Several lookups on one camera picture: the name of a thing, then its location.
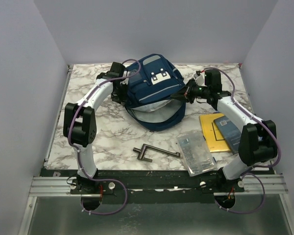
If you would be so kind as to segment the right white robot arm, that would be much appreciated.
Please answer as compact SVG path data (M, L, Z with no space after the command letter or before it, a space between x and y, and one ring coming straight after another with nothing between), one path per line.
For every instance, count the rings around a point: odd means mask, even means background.
M218 68L207 67L197 72L204 76L204 85L200 86L193 78L176 93L172 99L194 103L204 99L219 113L224 114L241 133L238 155L229 164L222 167L216 187L222 192L233 187L233 180L247 174L252 168L264 168L264 163L281 158L281 147L276 137L276 126L271 120L262 120L254 115L234 97L234 91L222 89L221 76L229 75Z

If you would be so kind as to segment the navy blue student backpack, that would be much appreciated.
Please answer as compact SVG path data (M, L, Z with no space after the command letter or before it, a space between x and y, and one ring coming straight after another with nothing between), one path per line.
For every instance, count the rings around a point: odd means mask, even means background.
M185 116L186 103L172 99L181 90L184 78L163 55L150 54L126 67L125 109L140 125L159 132L174 127Z

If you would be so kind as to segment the dark blue book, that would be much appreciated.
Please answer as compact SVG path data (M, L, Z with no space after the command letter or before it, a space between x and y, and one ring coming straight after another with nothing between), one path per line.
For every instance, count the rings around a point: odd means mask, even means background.
M231 152L234 155L238 154L241 139L241 132L239 129L226 116L215 119L214 124L217 126Z

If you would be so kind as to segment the yellow notebook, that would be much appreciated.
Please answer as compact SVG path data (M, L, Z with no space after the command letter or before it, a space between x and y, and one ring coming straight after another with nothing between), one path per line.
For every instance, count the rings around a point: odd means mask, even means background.
M231 151L218 127L214 123L214 120L223 116L224 115L220 113L205 114L199 116L203 136L211 153Z

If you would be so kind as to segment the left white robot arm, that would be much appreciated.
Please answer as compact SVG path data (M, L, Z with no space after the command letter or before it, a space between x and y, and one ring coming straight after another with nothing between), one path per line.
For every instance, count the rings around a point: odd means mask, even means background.
M92 144L97 134L96 110L112 94L114 82L124 79L125 66L114 62L109 71L96 78L94 86L76 103L67 103L64 110L63 135L74 149L77 174L83 177L82 188L87 193L98 190L99 182L94 178L95 165Z

